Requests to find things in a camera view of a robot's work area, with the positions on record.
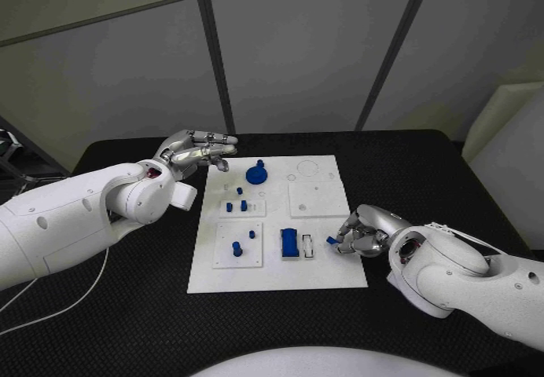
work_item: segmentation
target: blue object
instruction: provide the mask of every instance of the blue object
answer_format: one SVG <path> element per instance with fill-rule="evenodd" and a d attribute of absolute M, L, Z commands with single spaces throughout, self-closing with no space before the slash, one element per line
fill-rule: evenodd
<path fill-rule="evenodd" d="M 281 256 L 297 257 L 297 229 L 281 229 Z"/>
<path fill-rule="evenodd" d="M 259 185 L 268 178 L 262 160 L 256 160 L 256 165 L 245 172 L 245 179 L 252 185 Z"/>
<path fill-rule="evenodd" d="M 242 250 L 240 250 L 240 243 L 238 241 L 235 241 L 232 243 L 232 249 L 233 249 L 233 255 L 235 257 L 239 257 L 240 256 L 240 253 L 242 253 Z"/>

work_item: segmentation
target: white platform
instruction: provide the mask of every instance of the white platform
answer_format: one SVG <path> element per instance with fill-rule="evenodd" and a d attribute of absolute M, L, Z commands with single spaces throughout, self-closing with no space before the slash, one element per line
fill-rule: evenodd
<path fill-rule="evenodd" d="M 187 293 L 366 287 L 360 257 L 354 254 L 337 254 L 333 247 L 324 242 L 326 237 L 336 234 L 337 228 L 349 216 L 334 157 L 295 156 L 262 157 L 261 159 L 268 173 L 268 179 L 261 185 L 251 185 L 245 180 L 245 171 L 255 166 L 256 157 L 227 159 L 227 173 L 222 173 L 213 168 L 209 169 Z M 291 218 L 288 184 L 304 182 L 318 183 L 310 185 L 313 190 L 315 186 L 318 187 L 318 190 L 311 192 L 311 196 L 320 191 L 320 200 L 331 203 L 337 208 L 343 208 L 343 213 L 340 210 L 334 213 L 337 217 Z M 324 183 L 330 182 L 334 183 L 334 196 L 320 190 L 326 186 Z M 238 187 L 243 190 L 240 196 L 235 191 Z M 265 200 L 265 217 L 219 218 L 220 201 L 235 202 L 240 199 L 248 200 L 248 203 L 251 200 Z M 233 227 L 235 223 L 239 223 L 242 229 L 248 222 L 261 223 L 261 267 L 232 266 L 233 268 L 214 269 L 217 223 L 229 223 Z M 302 234 L 311 235 L 314 250 L 311 258 L 305 258 L 301 252 L 300 257 L 294 260 L 285 262 L 281 259 L 279 230 L 285 228 L 297 229 L 300 251 L 302 251 Z M 246 239 L 238 240 L 242 249 L 248 239 L 246 235 Z M 249 260 L 249 255 L 242 254 L 240 257 L 235 257 L 227 246 L 226 244 L 225 255 L 220 255 L 220 258 L 232 258 L 235 263 L 243 264 L 243 257 L 248 257 Z"/>

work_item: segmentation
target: black tabletop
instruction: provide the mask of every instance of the black tabletop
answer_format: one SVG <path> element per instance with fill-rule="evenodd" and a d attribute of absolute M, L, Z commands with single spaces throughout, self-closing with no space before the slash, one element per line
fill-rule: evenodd
<path fill-rule="evenodd" d="M 163 138 L 99 141 L 75 174 L 150 158 Z M 412 224 L 467 232 L 513 255 L 530 252 L 445 136 L 432 130 L 239 135 L 238 157 L 334 155 L 350 209 L 367 203 Z M 367 288 L 187 295 L 206 168 L 188 212 L 111 248 L 102 279 L 56 318 L 0 338 L 1 375 L 190 375 L 225 359 L 285 346 L 375 350 L 471 372 L 538 352 L 458 310 L 438 320 L 388 284 L 388 258 L 363 260 Z M 103 253 L 40 279 L 0 314 L 1 329 L 69 306 L 93 282 Z M 0 294 L 0 304 L 15 295 Z"/>

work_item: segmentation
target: white cable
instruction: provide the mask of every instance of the white cable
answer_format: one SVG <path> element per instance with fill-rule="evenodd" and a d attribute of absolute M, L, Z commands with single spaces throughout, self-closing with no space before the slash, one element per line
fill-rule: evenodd
<path fill-rule="evenodd" d="M 431 224 L 425 225 L 427 228 L 442 230 L 444 232 L 455 233 L 460 237 L 466 238 L 471 242 L 477 243 L 479 245 L 489 247 L 489 249 L 493 249 L 499 254 L 507 255 L 500 249 L 497 249 L 494 246 L 489 245 L 486 242 L 479 240 L 476 237 L 470 236 L 468 234 L 460 232 L 458 230 L 454 230 L 447 227 L 447 225 L 435 224 L 434 222 Z"/>
<path fill-rule="evenodd" d="M 86 297 L 86 295 L 90 293 L 90 290 L 93 289 L 93 286 L 96 285 L 98 281 L 99 281 L 99 277 L 102 276 L 102 272 L 103 272 L 103 267 L 105 267 L 105 262 L 108 260 L 108 253 L 109 253 L 109 248 L 105 249 L 105 256 L 103 256 L 103 262 L 102 262 L 102 268 L 99 269 L 99 273 L 98 273 L 98 276 L 96 276 L 96 279 L 93 280 L 93 283 L 92 283 L 92 286 L 87 288 L 87 291 L 85 293 L 85 295 L 63 309 L 60 310 L 59 312 L 50 314 L 47 317 L 41 317 L 38 318 L 37 320 L 31 320 L 30 322 L 27 322 L 25 324 L 20 324 L 18 326 L 15 326 L 14 328 L 10 328 L 7 329 L 5 331 L 0 332 L 0 336 L 2 336 L 4 334 L 7 334 L 8 332 L 14 331 L 14 330 L 18 330 L 20 328 L 25 328 L 25 326 L 31 325 L 31 324 L 37 324 L 38 322 L 41 322 L 43 320 L 49 320 L 51 317 L 56 317 L 59 314 L 64 313 L 80 301 L 82 299 Z M 11 301 L 21 295 L 21 293 L 25 291 L 25 289 L 28 288 L 28 286 L 34 283 L 34 281 L 24 287 L 24 289 L 18 292 L 17 296 L 12 297 Z"/>
<path fill-rule="evenodd" d="M 23 290 L 17 293 L 17 295 L 8 300 L 7 304 L 0 309 L 0 313 L 5 310 L 5 308 L 11 305 L 11 302 L 17 299 L 17 297 L 25 292 L 25 290 L 31 287 L 31 284 L 37 281 L 37 278 L 30 281 L 30 284 L 23 288 Z"/>

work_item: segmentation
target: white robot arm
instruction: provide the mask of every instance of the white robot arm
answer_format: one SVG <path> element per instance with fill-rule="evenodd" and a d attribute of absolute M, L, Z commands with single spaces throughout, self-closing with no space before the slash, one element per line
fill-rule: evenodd
<path fill-rule="evenodd" d="M 152 159 L 121 163 L 15 196 L 0 206 L 0 290 L 67 269 L 152 223 L 173 205 L 188 210 L 196 189 L 177 182 L 233 154 L 235 137 L 180 131 Z M 108 216 L 108 210 L 118 216 Z"/>
<path fill-rule="evenodd" d="M 349 231 L 353 241 L 344 241 Z M 544 263 L 506 254 L 483 257 L 447 227 L 411 226 L 365 204 L 336 242 L 341 254 L 375 257 L 388 252 L 388 282 L 427 314 L 445 318 L 460 309 L 496 334 L 544 351 Z"/>

